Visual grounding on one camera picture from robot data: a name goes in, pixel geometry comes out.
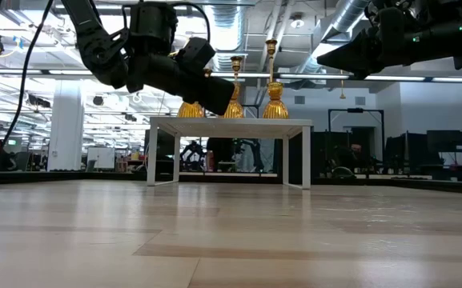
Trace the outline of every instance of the gold tassel ornament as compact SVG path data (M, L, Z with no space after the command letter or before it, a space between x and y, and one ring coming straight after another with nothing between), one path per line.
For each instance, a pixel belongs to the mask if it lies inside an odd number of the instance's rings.
M211 69L204 68L204 77L209 78L211 76ZM204 111L200 106L199 102L195 101L193 104L183 102L181 107L179 107L179 112L177 113L179 118L202 118L204 117Z
M346 96L344 96L344 80L341 80L341 96L339 96L339 99L346 99Z
M270 102L264 107L263 118L288 119L289 113L284 103L280 100L283 93L283 84L273 81L273 54L275 53L276 40L266 41L267 51L270 57L270 82L268 83L268 95Z
M238 72L241 68L241 61L243 58L240 56L231 57L232 60L232 69L234 71L234 93L232 94L231 100L229 101L229 106L222 118L243 118L243 107L238 102L239 90L241 85L238 82Z

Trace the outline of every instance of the table leg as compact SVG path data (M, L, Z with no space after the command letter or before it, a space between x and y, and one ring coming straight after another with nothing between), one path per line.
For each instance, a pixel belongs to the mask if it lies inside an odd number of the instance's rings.
M282 182L289 184L289 137L284 135L282 138Z
M311 127L302 128L302 189L311 189Z
M179 133L175 134L175 144L174 144L174 182L179 181L179 164L181 163L181 135Z
M158 123L151 118L149 135L149 157L147 159L147 185L154 186L156 180L156 150L158 147Z

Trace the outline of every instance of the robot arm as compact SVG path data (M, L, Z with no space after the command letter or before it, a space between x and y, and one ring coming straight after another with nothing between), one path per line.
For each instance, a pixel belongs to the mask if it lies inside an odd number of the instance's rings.
M319 64L358 78L387 66L446 57L454 58L457 70L462 68L462 0L372 0L365 14L372 27L319 56Z
M234 85L204 70L215 55L209 42L191 38L175 56L169 56L178 21L174 6L193 4L137 2L123 6L124 28L108 34L92 0L62 3L76 29L83 64L101 83L115 89L127 86L130 93L144 85L153 86L183 97L184 102L198 101L209 111L225 113ZM126 8L131 11L129 26Z

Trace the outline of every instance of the black metal frame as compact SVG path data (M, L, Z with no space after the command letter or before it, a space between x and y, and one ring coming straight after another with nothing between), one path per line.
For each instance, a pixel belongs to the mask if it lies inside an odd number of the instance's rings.
M385 125L384 125L384 111L377 110L377 109L362 109L362 108L348 108L348 109L329 109L328 110L328 134L331 141L331 132L332 132L332 123L331 123L331 116L332 112L339 111L339 112L347 112L351 114L362 114L364 112L377 112L380 114L380 124L382 126L382 162L384 162L384 155L385 155Z
M259 105L255 105L255 104L252 104L252 105L251 105L251 104L243 104L242 107L243 107L243 108L246 108L246 107L253 107L253 108L255 108L255 111L256 111L256 112L255 112L255 117L256 117L256 118L259 118Z

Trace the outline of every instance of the computer monitor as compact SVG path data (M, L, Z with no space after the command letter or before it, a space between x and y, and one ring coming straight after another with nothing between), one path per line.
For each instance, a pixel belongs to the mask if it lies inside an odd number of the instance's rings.
M428 130L428 150L430 152L462 153L462 131Z

